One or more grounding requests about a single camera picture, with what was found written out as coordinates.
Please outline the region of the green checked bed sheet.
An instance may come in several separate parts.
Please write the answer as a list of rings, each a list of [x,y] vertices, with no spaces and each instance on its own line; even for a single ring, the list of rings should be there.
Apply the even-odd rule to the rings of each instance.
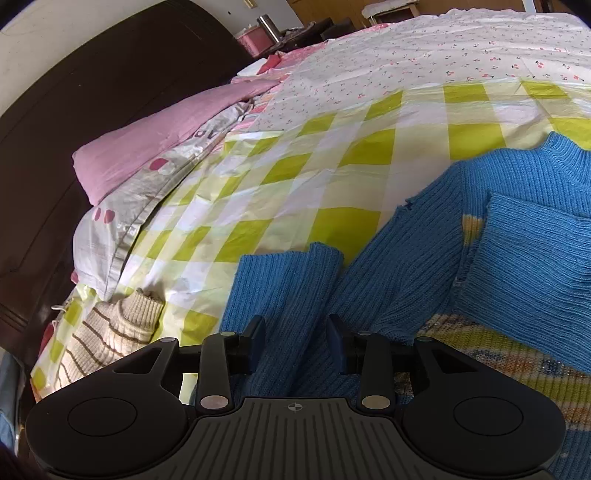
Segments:
[[[322,242],[347,260],[458,160],[549,131],[590,144],[590,30],[568,14],[453,10],[283,55],[276,80],[142,225],[112,297],[76,282],[32,370],[55,390],[98,302],[164,303],[152,340],[218,327],[240,257]]]

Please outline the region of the blue knit sweater yellow stripes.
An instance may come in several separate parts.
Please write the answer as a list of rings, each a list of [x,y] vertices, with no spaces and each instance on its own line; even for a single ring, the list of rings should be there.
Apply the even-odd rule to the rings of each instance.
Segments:
[[[532,150],[460,161],[394,212],[348,267],[322,243],[240,259],[221,320],[266,322],[236,399],[353,397],[325,323],[410,343],[427,334],[562,410],[559,479],[590,475],[590,154],[551,133]]]

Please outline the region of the beige striped knit garment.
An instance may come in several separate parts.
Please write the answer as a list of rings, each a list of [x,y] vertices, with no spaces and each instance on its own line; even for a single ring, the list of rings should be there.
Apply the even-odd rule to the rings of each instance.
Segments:
[[[98,302],[64,347],[55,389],[60,389],[148,345],[164,303],[136,290],[114,303]]]

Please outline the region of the dark bedside table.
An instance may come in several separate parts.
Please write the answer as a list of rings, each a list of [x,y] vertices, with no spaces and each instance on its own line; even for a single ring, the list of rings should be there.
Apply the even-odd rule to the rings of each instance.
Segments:
[[[270,53],[276,51],[290,52],[322,43],[329,39],[338,39],[356,32],[353,21],[345,19],[334,22],[331,18],[325,18],[318,22],[311,22],[307,27],[283,31],[283,39],[276,46],[270,48]]]

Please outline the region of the metal thermos bottle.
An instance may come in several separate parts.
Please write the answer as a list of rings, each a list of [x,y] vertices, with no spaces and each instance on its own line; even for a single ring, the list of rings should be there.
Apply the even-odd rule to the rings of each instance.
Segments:
[[[283,35],[281,35],[280,30],[276,27],[276,24],[274,24],[269,15],[264,14],[259,16],[257,22],[259,23],[259,26],[266,31],[266,34],[270,36],[270,39],[273,40],[274,43],[280,43],[283,39]]]

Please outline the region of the small stool white cushion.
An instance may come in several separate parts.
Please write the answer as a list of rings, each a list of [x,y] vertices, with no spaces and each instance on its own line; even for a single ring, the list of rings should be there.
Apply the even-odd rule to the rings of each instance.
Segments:
[[[370,25],[396,23],[420,16],[418,1],[387,0],[363,7],[362,16]]]

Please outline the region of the white patterned pillow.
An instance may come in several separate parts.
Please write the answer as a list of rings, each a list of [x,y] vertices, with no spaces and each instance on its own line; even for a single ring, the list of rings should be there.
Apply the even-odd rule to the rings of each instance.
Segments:
[[[142,225],[194,166],[242,122],[254,98],[225,108],[183,143],[142,165],[98,205],[91,205],[73,236],[76,282],[94,289],[101,300],[112,297]]]

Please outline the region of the pink pillow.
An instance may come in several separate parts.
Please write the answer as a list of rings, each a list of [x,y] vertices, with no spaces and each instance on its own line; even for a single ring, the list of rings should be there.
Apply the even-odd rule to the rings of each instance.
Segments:
[[[225,108],[266,93],[278,83],[250,80],[208,89],[83,145],[72,159],[89,203],[98,205],[142,165],[183,143]]]

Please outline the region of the wooden wardrobe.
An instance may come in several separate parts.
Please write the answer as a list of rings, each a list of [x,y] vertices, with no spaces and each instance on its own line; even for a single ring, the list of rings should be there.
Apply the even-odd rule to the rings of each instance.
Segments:
[[[331,18],[335,23],[349,18],[356,28],[365,28],[370,22],[363,17],[365,1],[358,0],[288,0],[287,4],[294,10],[301,22],[320,21]]]

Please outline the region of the pink storage box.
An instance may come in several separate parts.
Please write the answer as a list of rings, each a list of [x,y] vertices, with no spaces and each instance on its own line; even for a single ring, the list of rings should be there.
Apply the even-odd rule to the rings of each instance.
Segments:
[[[259,56],[274,45],[269,34],[267,34],[266,30],[260,26],[252,26],[242,29],[242,31],[235,34],[235,39],[242,44],[242,47],[245,48],[252,57]]]

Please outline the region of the dark wooden headboard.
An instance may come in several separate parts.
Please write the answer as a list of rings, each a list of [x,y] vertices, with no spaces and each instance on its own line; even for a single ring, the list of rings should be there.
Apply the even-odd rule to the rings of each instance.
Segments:
[[[72,154],[100,135],[230,80],[249,54],[190,1],[163,1],[86,42],[1,118],[1,345],[36,361],[70,293],[72,237],[89,209]]]

